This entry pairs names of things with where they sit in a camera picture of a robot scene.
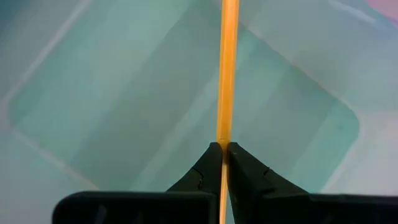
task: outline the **black clamp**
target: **black clamp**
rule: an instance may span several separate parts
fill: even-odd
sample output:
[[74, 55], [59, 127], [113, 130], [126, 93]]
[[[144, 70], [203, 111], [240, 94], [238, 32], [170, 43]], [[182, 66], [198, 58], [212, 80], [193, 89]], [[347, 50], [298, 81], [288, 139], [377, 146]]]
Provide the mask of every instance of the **black clamp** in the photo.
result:
[[[235, 223], [398, 223], [398, 197], [310, 194], [237, 143], [228, 145]], [[219, 223], [222, 151], [211, 143], [168, 191], [82, 192], [55, 207], [53, 224]]]

